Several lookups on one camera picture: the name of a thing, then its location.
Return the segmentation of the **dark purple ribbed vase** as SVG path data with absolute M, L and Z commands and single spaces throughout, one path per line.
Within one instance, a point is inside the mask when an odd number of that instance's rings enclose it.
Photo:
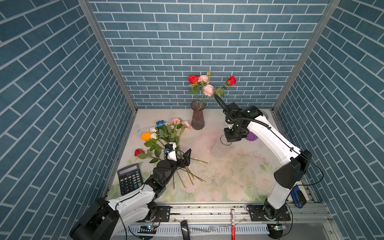
M 194 130 L 202 130 L 205 127 L 205 119 L 203 113 L 205 107 L 206 104 L 202 101 L 193 101 L 191 103 L 191 109 L 193 110 L 191 126 Z

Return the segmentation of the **clear ribbed glass vase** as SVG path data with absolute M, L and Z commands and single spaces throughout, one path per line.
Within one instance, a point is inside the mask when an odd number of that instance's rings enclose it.
M 212 148 L 212 155 L 217 159 L 225 158 L 235 148 L 232 142 L 228 142 L 225 135 L 222 135 Z

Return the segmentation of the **blue rose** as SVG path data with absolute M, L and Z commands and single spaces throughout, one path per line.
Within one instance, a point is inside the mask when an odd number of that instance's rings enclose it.
M 158 122 L 156 122 L 156 125 L 157 125 L 157 128 L 161 128 L 162 126 L 166 125 L 166 122 L 165 121 L 158 121 Z

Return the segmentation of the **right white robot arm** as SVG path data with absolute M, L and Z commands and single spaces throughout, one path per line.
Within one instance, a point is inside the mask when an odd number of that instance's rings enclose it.
M 285 204 L 292 189 L 301 181 L 311 163 L 312 154 L 290 143 L 276 130 L 263 112 L 255 106 L 241 109 L 237 104 L 226 105 L 219 95 L 214 94 L 216 102 L 222 107 L 226 123 L 230 128 L 224 129 L 228 142 L 238 142 L 253 133 L 276 156 L 282 165 L 274 172 L 275 183 L 267 197 L 265 209 L 279 211 Z

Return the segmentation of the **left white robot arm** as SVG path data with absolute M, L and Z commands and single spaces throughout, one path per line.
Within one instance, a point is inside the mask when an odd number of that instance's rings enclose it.
M 175 152 L 165 153 L 165 159 L 158 162 L 143 186 L 117 199 L 95 200 L 72 227 L 70 237 L 73 240 L 109 240 L 133 223 L 153 220 L 157 209 L 155 200 L 166 190 L 175 172 L 191 162 L 191 149 L 182 158 L 169 158 Z

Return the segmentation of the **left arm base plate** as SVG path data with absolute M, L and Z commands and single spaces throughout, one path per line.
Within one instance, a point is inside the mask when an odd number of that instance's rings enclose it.
M 144 222 L 160 222 L 167 223 L 170 221 L 171 207 L 170 206 L 157 206 L 156 209 L 151 208 Z

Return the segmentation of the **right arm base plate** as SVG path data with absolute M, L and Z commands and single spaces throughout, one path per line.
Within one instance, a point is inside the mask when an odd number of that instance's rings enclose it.
M 269 205 L 247 205 L 246 210 L 248 211 L 252 222 L 290 221 L 292 219 L 287 205 L 284 205 L 279 210 L 275 210 Z

